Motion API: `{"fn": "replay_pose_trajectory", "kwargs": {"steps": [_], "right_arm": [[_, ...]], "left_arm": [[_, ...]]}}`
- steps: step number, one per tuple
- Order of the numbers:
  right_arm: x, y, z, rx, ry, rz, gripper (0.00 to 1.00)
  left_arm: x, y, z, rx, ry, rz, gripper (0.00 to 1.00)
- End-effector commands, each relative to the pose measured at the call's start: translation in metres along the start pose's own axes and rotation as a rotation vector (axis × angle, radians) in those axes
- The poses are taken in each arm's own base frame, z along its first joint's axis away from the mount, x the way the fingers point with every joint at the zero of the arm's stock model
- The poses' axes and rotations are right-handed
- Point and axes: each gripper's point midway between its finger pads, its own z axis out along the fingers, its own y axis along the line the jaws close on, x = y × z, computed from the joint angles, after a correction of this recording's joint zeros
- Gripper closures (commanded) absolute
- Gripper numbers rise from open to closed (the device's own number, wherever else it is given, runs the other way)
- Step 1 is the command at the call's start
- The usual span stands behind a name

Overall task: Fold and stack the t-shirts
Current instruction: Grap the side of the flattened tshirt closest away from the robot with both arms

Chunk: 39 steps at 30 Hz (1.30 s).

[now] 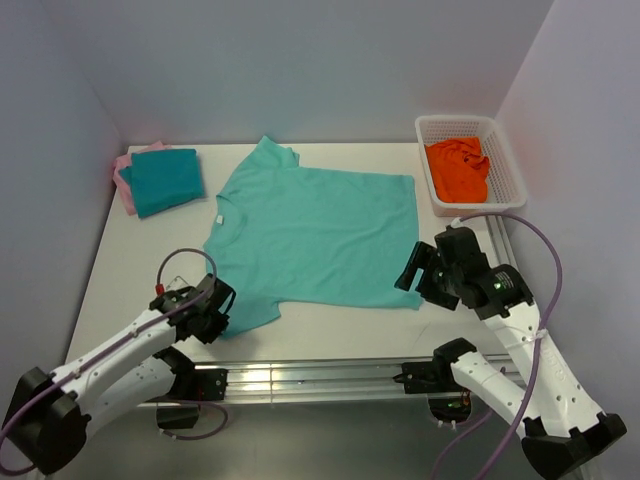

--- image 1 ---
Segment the mint green t-shirt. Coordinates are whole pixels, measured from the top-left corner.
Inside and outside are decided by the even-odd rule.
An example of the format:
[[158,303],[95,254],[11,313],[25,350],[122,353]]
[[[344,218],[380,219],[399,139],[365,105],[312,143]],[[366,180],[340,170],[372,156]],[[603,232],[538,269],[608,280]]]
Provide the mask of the mint green t-shirt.
[[394,286],[419,238],[414,179],[302,167],[299,159],[263,137],[216,196],[204,249],[237,293],[227,338],[278,319],[283,302],[421,304]]

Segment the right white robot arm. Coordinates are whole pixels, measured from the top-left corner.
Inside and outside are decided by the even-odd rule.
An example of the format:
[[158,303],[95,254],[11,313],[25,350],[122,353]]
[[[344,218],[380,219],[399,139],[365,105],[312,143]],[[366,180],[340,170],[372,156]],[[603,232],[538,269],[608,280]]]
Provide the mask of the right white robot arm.
[[525,388],[464,338],[436,348],[426,362],[408,362],[394,380],[408,394],[468,390],[515,424],[523,452],[544,479],[560,479],[607,450],[627,432],[583,389],[542,325],[534,296],[509,264],[493,267],[467,227],[449,227],[435,243],[417,242],[396,288],[414,287],[447,310],[464,305],[496,336],[526,381]]

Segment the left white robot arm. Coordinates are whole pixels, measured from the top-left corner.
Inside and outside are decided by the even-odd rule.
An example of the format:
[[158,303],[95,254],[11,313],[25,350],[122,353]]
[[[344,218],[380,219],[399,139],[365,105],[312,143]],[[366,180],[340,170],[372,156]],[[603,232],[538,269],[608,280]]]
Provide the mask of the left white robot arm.
[[195,364],[176,349],[214,342],[229,324],[236,293],[212,274],[197,286],[159,294],[129,325],[87,354],[18,381],[1,429],[32,469],[69,464],[101,428],[149,400],[197,402]]

